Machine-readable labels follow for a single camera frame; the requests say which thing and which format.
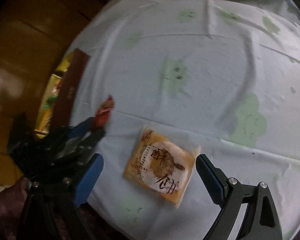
yellow packaging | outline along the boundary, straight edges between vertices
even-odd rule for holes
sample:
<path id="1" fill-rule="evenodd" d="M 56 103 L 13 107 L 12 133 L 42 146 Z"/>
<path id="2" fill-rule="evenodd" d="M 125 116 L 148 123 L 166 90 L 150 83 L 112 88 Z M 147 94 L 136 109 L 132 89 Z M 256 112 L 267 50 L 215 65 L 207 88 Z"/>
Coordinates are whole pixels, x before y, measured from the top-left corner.
<path id="1" fill-rule="evenodd" d="M 124 171 L 124 177 L 151 188 L 179 207 L 189 183 L 196 156 L 146 127 Z"/>

silver bolt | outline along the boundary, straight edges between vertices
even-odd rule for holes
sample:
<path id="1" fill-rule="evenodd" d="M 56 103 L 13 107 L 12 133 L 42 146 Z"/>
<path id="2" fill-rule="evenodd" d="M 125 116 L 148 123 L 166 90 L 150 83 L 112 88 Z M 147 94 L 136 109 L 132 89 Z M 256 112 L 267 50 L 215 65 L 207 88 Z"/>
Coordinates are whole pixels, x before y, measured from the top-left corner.
<path id="1" fill-rule="evenodd" d="M 265 182 L 260 182 L 260 186 L 263 187 L 263 188 L 268 187 L 268 185 Z"/>
<path id="2" fill-rule="evenodd" d="M 32 187 L 39 187 L 40 183 L 35 181 L 34 183 L 32 183 Z"/>
<path id="3" fill-rule="evenodd" d="M 238 183 L 237 179 L 235 179 L 235 178 L 230 178 L 230 179 L 229 179 L 229 182 L 230 182 L 232 185 L 235 185 L 235 184 Z"/>
<path id="4" fill-rule="evenodd" d="M 68 178 L 68 177 L 65 177 L 65 178 L 63 178 L 62 182 L 63 182 L 64 184 L 69 184 L 69 183 L 71 182 L 71 179 Z"/>

